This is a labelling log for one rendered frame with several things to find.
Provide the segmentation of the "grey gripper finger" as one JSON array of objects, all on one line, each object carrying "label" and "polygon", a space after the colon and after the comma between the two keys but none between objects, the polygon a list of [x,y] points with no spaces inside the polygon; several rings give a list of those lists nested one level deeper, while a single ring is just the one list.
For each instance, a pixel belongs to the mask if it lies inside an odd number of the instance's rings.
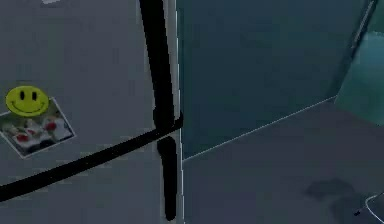
[{"label": "grey gripper finger", "polygon": [[366,211],[370,214],[370,216],[372,216],[375,220],[377,220],[378,222],[380,222],[381,224],[384,224],[384,220],[382,220],[378,215],[376,215],[371,209],[369,206],[365,206],[365,207],[361,207],[359,209],[357,209],[353,215],[354,216],[359,216],[360,214],[362,214],[363,211]]},{"label": "grey gripper finger", "polygon": [[376,200],[378,197],[382,196],[384,194],[384,191],[378,193],[378,194],[375,194],[375,195],[372,195],[372,196],[369,196],[365,199],[365,204],[369,204],[370,201],[374,201]]}]

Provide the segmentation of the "grey fridge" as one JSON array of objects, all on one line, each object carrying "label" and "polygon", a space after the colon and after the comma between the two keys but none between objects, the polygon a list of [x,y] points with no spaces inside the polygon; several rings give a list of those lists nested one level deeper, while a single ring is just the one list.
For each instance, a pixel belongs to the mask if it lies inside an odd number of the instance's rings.
[{"label": "grey fridge", "polygon": [[[157,128],[139,0],[0,0],[0,114],[9,90],[55,98],[76,136],[21,158],[0,137],[0,224],[185,224],[176,0],[162,0],[174,125]],[[176,142],[164,213],[157,142]]]}]

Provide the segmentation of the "white-bordered photo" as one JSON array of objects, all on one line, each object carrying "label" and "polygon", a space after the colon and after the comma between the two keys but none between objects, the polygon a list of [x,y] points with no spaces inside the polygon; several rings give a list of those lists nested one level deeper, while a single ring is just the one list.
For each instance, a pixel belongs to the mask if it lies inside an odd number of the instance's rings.
[{"label": "white-bordered photo", "polygon": [[76,136],[55,98],[47,111],[35,117],[12,112],[0,114],[0,137],[21,157],[26,158],[57,146]]}]

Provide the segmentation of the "yellow smiley face magnet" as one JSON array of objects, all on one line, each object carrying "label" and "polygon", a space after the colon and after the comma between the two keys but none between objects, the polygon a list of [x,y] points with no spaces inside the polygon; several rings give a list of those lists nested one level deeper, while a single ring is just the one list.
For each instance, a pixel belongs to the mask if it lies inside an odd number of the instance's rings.
[{"label": "yellow smiley face magnet", "polygon": [[7,92],[5,104],[7,109],[16,115],[34,117],[43,114],[48,109],[50,100],[40,88],[22,85]]}]

